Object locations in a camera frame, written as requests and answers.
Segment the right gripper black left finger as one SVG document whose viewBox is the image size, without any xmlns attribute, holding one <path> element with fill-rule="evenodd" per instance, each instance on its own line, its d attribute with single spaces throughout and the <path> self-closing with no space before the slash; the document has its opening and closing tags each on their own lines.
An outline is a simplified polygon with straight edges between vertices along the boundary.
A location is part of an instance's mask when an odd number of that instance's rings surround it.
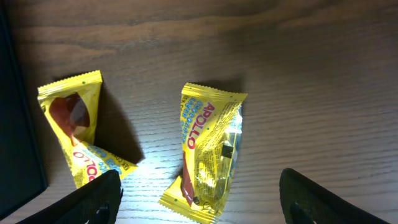
<svg viewBox="0 0 398 224">
<path fill-rule="evenodd" d="M 119 173 L 109 170 L 21 223 L 114 224 L 122 196 Z"/>
</svg>

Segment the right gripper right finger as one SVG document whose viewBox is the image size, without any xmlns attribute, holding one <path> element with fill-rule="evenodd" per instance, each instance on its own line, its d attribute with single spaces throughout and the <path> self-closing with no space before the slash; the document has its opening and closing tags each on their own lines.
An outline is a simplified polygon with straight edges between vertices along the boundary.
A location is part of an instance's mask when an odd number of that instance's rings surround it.
<svg viewBox="0 0 398 224">
<path fill-rule="evenodd" d="M 350 204 L 294 169 L 279 180 L 280 204 L 288 224 L 381 223 L 386 221 Z"/>
</svg>

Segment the yellow Apollo chocolate packet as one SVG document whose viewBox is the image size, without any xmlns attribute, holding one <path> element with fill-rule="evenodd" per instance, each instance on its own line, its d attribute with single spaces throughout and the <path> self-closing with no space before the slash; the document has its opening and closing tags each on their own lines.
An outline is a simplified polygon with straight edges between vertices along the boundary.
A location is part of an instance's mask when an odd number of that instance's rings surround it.
<svg viewBox="0 0 398 224">
<path fill-rule="evenodd" d="M 198 223 L 217 223 L 229 197 L 243 133 L 245 93 L 186 83 L 180 102 L 182 174 L 161 205 Z"/>
</svg>

